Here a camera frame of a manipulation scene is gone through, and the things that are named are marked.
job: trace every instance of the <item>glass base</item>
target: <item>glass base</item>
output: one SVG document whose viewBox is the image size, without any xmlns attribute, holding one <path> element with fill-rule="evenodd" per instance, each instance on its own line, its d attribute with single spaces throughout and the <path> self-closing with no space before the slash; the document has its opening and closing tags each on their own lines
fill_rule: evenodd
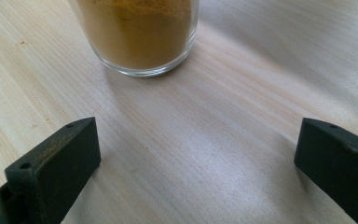
<svg viewBox="0 0 358 224">
<path fill-rule="evenodd" d="M 119 73 L 121 73 L 123 75 L 131 76 L 131 77 L 154 77 L 154 76 L 158 76 L 163 73 L 166 73 L 166 72 L 170 71 L 171 69 L 173 69 L 174 67 L 176 67 L 177 65 L 179 65 L 187 57 L 188 53 L 190 52 L 190 50 L 193 46 L 195 37 L 196 37 L 196 29 L 194 29 L 193 34 L 191 34 L 191 36 L 190 36 L 190 39 L 188 41 L 189 44 L 187 45 L 187 48 L 179 57 L 177 57 L 170 63 L 166 63 L 160 67 L 151 68 L 151 69 L 130 69 L 130 68 L 126 68 L 126 67 L 121 67 L 121 66 L 118 66 L 118 65 L 111 63 L 111 62 L 107 61 L 106 59 L 104 59 L 98 53 L 97 50 L 94 50 L 94 52 L 98 56 L 98 58 L 103 62 L 104 65 L 118 71 Z"/>
</svg>

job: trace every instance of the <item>table surface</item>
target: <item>table surface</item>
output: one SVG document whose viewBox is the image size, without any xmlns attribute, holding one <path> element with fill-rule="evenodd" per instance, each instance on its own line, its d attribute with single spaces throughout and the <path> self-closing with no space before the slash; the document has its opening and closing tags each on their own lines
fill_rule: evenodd
<svg viewBox="0 0 358 224">
<path fill-rule="evenodd" d="M 103 160 L 63 223 L 353 223 L 293 159 L 304 117 L 358 135 L 358 1 L 201 0 L 189 57 L 136 78 L 66 1 L 0 0 L 0 186 L 88 117 Z"/>
</svg>

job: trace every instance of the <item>black plastic piece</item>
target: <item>black plastic piece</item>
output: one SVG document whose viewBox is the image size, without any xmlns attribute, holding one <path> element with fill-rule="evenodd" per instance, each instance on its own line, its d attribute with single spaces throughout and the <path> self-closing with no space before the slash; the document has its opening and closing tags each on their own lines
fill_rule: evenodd
<svg viewBox="0 0 358 224">
<path fill-rule="evenodd" d="M 0 223 L 61 223 L 100 162 L 95 118 L 65 125 L 6 168 Z"/>
<path fill-rule="evenodd" d="M 358 223 L 358 136 L 303 119 L 295 164 Z"/>
</svg>

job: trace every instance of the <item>spice powder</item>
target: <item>spice powder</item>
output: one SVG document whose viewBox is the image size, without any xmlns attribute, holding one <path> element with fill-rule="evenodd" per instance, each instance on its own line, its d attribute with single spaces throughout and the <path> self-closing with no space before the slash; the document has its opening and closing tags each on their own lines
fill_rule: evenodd
<svg viewBox="0 0 358 224">
<path fill-rule="evenodd" d="M 184 52 L 191 0 L 77 0 L 92 47 L 105 60 L 150 69 Z"/>
</svg>

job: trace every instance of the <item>small hole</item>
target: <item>small hole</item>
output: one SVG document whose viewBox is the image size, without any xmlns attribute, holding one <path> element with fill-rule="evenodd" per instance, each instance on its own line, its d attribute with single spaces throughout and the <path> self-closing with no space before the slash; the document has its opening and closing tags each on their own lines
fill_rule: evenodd
<svg viewBox="0 0 358 224">
<path fill-rule="evenodd" d="M 26 163 L 23 163 L 21 166 L 20 166 L 20 169 L 29 169 L 31 168 L 31 163 L 29 162 L 26 162 Z"/>
</svg>

